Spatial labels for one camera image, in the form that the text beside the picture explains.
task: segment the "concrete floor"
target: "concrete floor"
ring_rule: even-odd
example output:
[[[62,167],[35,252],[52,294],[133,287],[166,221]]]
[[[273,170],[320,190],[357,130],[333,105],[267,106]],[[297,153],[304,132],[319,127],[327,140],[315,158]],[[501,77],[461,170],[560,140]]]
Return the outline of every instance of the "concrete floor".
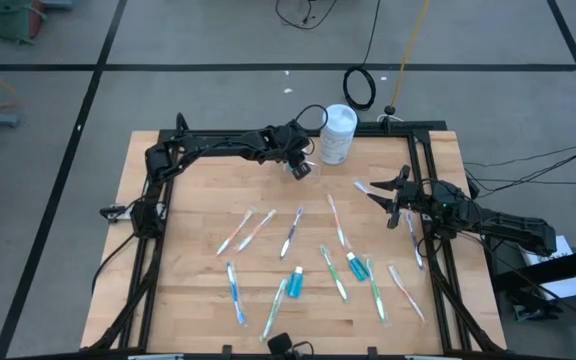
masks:
[[[321,14],[330,1],[314,4],[313,12]],[[302,32],[281,25],[274,3],[265,0],[129,0],[108,63],[358,62],[375,4],[339,0],[321,27]],[[576,40],[576,1],[558,4]],[[79,0],[71,12],[50,12],[36,45],[0,41],[0,63],[95,64],[116,5],[117,0]],[[420,1],[382,2],[369,63],[401,61],[420,7]],[[433,0],[410,61],[574,64],[545,0]],[[360,114],[364,120],[381,113],[397,76],[372,74],[377,99]],[[17,129],[0,128],[0,331],[91,75],[1,73],[18,91],[23,122]],[[445,120],[457,131],[464,161],[496,162],[576,145],[576,72],[405,76],[397,114]],[[115,198],[132,131],[171,128],[177,111],[194,128],[284,123],[308,104],[343,102],[342,77],[343,71],[104,72],[8,355],[78,348],[107,231],[98,209]],[[351,78],[350,87],[358,98],[366,96],[361,79]],[[293,92],[284,93],[286,88]],[[0,87],[0,102],[9,98]],[[556,160],[473,170],[512,179]],[[576,161],[544,179],[576,180]],[[576,247],[576,186],[523,185],[481,204],[547,219]],[[576,358],[576,328],[503,318],[510,349]]]

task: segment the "wooden table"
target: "wooden table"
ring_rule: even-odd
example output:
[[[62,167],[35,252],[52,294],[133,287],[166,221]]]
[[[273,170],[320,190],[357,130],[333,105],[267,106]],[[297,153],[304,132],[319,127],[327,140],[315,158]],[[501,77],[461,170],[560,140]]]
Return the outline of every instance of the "wooden table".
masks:
[[[156,139],[157,132],[133,133],[118,203],[139,196],[145,177],[143,154]],[[455,133],[431,132],[431,139],[439,178],[467,189]],[[354,180],[364,184],[390,180],[409,164],[409,158],[405,139],[356,138],[343,165],[324,166],[320,176],[311,174],[302,181],[295,181],[275,163],[259,166],[240,158],[197,161],[175,180],[148,351],[219,353],[222,345],[231,344],[235,353],[267,353],[259,335],[281,279],[299,265],[304,268],[302,296],[284,299],[270,336],[288,332],[293,342],[312,342],[318,354],[365,354],[368,346],[376,346],[380,354],[440,354],[431,280],[427,269],[417,268],[407,226],[387,229],[387,215],[353,186]],[[354,252],[374,260],[391,326],[384,327],[378,320],[369,281],[359,283],[350,272],[326,193],[335,199]],[[305,212],[293,246],[280,261],[279,252],[298,206]],[[256,214],[235,244],[216,257],[219,245],[251,207]],[[244,251],[235,254],[235,245],[271,209],[277,209],[278,214]],[[419,217],[414,218],[421,233]],[[130,222],[111,225],[104,258],[131,232]],[[321,244],[326,244],[332,255],[350,304],[344,304],[337,292],[320,253]],[[82,346],[97,340],[124,305],[135,249],[136,241],[99,277]],[[460,237],[453,240],[453,253],[466,307],[490,337],[505,347],[482,247]],[[235,318],[227,261],[236,265],[247,327],[238,325]],[[387,270],[391,262],[428,319],[427,324],[419,320],[396,288]],[[453,319],[450,305],[445,303]],[[135,319],[133,344],[141,309]],[[450,325],[453,347],[458,347],[454,321]]]

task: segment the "gray floor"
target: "gray floor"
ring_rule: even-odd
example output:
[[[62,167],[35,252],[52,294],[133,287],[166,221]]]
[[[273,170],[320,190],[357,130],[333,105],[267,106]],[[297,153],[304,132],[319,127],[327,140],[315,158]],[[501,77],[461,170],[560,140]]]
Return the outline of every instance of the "gray floor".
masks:
[[[329,0],[315,3],[314,12]],[[576,39],[576,1],[558,2]],[[265,0],[129,0],[109,63],[347,63],[363,58],[376,1],[340,0],[317,30],[281,25]],[[37,44],[0,42],[0,62],[94,64],[116,1],[77,2],[51,12]],[[399,62],[421,2],[382,2],[369,62]],[[546,1],[432,1],[413,63],[572,64]],[[0,128],[0,331],[37,232],[88,72],[5,72],[18,90],[22,125]],[[182,111],[194,128],[245,129],[280,124],[310,103],[343,102],[338,71],[106,72],[70,171],[9,356],[73,351],[79,346],[107,224],[131,131],[172,127]],[[375,71],[371,120],[389,102],[394,71]],[[351,88],[363,89],[351,78]],[[10,95],[0,87],[0,102]],[[465,161],[495,162],[576,145],[576,72],[407,72],[398,115],[445,120]],[[518,178],[556,157],[483,171]],[[576,162],[548,180],[576,180]],[[576,247],[576,187],[524,185],[481,201],[547,219]],[[519,353],[576,357],[576,328],[514,323]]]

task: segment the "black metal frame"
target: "black metal frame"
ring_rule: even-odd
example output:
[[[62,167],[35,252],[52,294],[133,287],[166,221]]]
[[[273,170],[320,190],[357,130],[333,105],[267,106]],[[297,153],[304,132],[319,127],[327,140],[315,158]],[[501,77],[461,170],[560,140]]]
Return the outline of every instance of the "black metal frame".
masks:
[[[430,144],[430,135],[429,131],[432,130],[446,130],[446,124],[443,121],[425,121],[425,122],[407,122],[407,123],[391,123],[391,122],[383,122],[383,123],[361,123],[355,132],[356,137],[393,137],[393,138],[405,138],[408,142],[408,149],[410,152],[410,162],[411,167],[413,170],[413,174],[415,177],[415,181],[420,183],[422,179],[421,175],[421,167],[419,164],[419,154],[417,152],[417,142],[420,142],[423,145],[423,150],[426,158],[426,165],[428,169],[428,175],[430,178],[437,178],[437,171],[435,168],[434,157],[432,153],[432,147]],[[196,136],[236,136],[240,135],[244,131],[242,130],[196,130],[190,131],[191,134]],[[175,135],[176,130],[161,130],[159,132],[159,141],[169,139],[173,135]],[[317,137],[319,136],[318,132],[310,132],[308,136]],[[164,209],[170,208],[170,201],[171,201],[171,194],[173,189],[173,181],[169,181],[166,184],[165,188],[165,195],[164,195]],[[167,217],[164,216],[164,234],[159,237],[153,239],[155,242],[155,248],[161,249],[163,248],[163,240],[165,238],[165,226],[166,226]],[[135,263],[133,266],[133,273],[131,276],[131,283],[130,283],[130,290],[129,296],[133,295],[136,292],[137,286],[139,284],[139,280],[142,276],[142,271],[144,267],[144,263],[146,261],[146,247],[147,242],[149,239],[141,238],[139,239],[139,243],[137,246],[137,254],[135,256]],[[433,253],[433,242],[427,241],[426,242],[426,249],[429,254]],[[434,270],[441,271],[439,268],[439,263],[436,259],[433,259],[429,266],[434,267]],[[444,244],[444,261],[446,264],[446,269],[448,273],[448,279],[451,283],[451,286],[455,290],[455,292],[459,295],[459,282],[457,279],[457,272],[455,268],[454,257],[452,254],[452,249],[450,243]],[[154,306],[154,298],[157,289],[157,281],[155,280],[148,290],[146,295],[146,302],[144,305],[144,312],[142,323],[139,332],[139,341],[137,343],[137,347],[140,349],[147,349],[148,346],[148,337],[150,334],[150,324],[152,320],[152,313],[153,313],[153,306]],[[448,319],[446,315],[446,309],[443,301],[443,295],[440,289],[436,284],[433,283],[432,286],[433,290],[433,297],[435,301],[435,309],[437,313],[437,324],[439,327],[439,334],[441,337],[441,345],[443,353],[446,354],[449,351],[453,350],[450,330],[448,328]],[[461,349],[469,351],[471,350],[470,344],[470,337],[468,335],[468,331],[463,323],[463,321],[459,318],[457,320],[457,326],[459,330],[459,339],[461,342]],[[127,324],[124,326],[121,335],[120,335],[120,342],[119,347],[124,348],[127,347],[130,340],[131,335],[131,328],[132,328],[132,315],[128,320]],[[220,356],[220,354],[196,354],[200,358],[210,357],[210,356]],[[186,358],[192,356],[193,354],[184,354]],[[252,355],[246,355],[246,358],[252,358]],[[345,359],[352,359],[355,358],[354,356],[347,355],[343,356]],[[359,356],[356,358],[364,359],[365,356]],[[380,358],[390,358],[389,356],[380,356]]]

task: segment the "white container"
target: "white container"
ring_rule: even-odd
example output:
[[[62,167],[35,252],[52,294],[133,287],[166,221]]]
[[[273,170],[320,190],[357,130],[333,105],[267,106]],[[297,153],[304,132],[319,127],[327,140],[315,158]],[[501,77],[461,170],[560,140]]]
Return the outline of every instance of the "white container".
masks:
[[[328,123],[321,130],[319,158],[327,165],[338,165],[346,160],[357,127],[357,113],[349,106],[334,104],[326,108]]]

